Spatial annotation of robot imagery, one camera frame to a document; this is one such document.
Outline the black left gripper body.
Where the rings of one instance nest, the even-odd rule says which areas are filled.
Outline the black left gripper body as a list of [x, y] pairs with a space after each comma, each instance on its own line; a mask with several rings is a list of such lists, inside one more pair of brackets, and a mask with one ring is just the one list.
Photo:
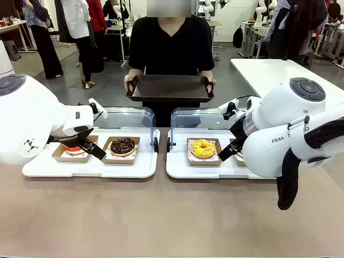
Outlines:
[[66, 147], [87, 147], [91, 143], [87, 137], [92, 131], [93, 129], [91, 128], [83, 132], [79, 132], [74, 136], [64, 138], [53, 137], [50, 135], [48, 138], [48, 144], [51, 142], [58, 142]]

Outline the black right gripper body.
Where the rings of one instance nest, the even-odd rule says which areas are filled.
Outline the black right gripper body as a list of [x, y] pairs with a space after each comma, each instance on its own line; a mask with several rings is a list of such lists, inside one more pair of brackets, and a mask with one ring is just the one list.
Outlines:
[[245, 141], [247, 139], [247, 135], [243, 129], [244, 119], [245, 119], [245, 115], [238, 118], [235, 121], [235, 123], [230, 127], [230, 131], [235, 136], [237, 141]]

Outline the person's right hand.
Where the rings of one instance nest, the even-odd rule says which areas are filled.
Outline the person's right hand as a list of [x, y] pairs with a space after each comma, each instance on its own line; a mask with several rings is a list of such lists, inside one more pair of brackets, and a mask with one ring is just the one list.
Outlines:
[[133, 80], [136, 76], [137, 76], [137, 74], [127, 74], [124, 77], [124, 88], [126, 91], [133, 91], [134, 90]]

